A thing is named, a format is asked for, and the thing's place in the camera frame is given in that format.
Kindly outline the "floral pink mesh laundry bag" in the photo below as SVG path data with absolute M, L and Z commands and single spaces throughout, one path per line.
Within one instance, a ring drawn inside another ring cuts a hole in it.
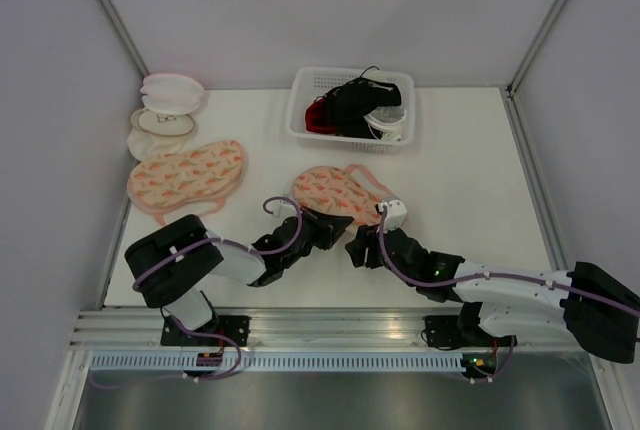
M 393 196 L 363 165 L 345 168 L 315 166 L 305 170 L 291 187 L 292 198 L 302 207 L 326 215 L 351 217 L 349 231 L 359 226 L 375 226 L 380 221 L 376 205 Z

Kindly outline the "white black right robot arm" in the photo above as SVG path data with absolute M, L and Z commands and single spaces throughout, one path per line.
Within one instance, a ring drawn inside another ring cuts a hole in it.
M 530 274 L 429 251 L 401 229 L 375 226 L 360 227 L 346 251 L 355 267 L 384 267 L 431 301 L 460 304 L 456 331 L 469 345 L 563 341 L 610 362 L 635 360 L 639 297 L 595 264 Z

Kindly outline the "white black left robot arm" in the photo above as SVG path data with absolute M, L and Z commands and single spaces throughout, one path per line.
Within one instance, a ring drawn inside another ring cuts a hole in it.
M 125 251 L 133 289 L 161 311 L 165 347 L 218 346 L 231 338 L 246 344 L 248 325 L 219 316 L 197 285 L 209 275 L 265 287 L 315 248 L 329 250 L 354 222 L 302 209 L 250 246 L 225 240 L 190 214 L 140 239 Z

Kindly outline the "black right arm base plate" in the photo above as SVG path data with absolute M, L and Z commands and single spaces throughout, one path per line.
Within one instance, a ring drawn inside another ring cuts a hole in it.
M 429 348 L 453 351 L 469 348 L 508 348 L 511 338 L 495 337 L 471 323 L 460 322 L 457 315 L 430 315 L 423 318 L 421 332 Z

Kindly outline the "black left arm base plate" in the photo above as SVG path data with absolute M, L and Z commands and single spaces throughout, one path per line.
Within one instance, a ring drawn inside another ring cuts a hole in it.
M 229 340 L 240 347 L 247 345 L 251 318 L 246 315 L 218 315 L 196 330 L 184 331 L 169 315 L 164 316 L 160 345 L 164 347 L 220 347 L 230 346 Z

